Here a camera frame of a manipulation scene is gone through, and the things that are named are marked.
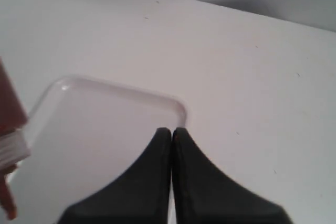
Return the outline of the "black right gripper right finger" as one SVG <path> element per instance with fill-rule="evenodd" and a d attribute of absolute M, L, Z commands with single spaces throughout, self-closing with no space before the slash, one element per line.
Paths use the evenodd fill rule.
<path fill-rule="evenodd" d="M 182 127 L 173 133 L 172 176 L 177 223 L 292 223 L 281 206 L 218 169 Z"/>

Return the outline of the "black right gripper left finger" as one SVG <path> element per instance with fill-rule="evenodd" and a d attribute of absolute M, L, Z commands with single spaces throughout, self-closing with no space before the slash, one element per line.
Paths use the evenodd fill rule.
<path fill-rule="evenodd" d="M 137 160 L 117 179 L 69 206 L 59 223 L 167 223 L 171 131 L 158 128 Z"/>

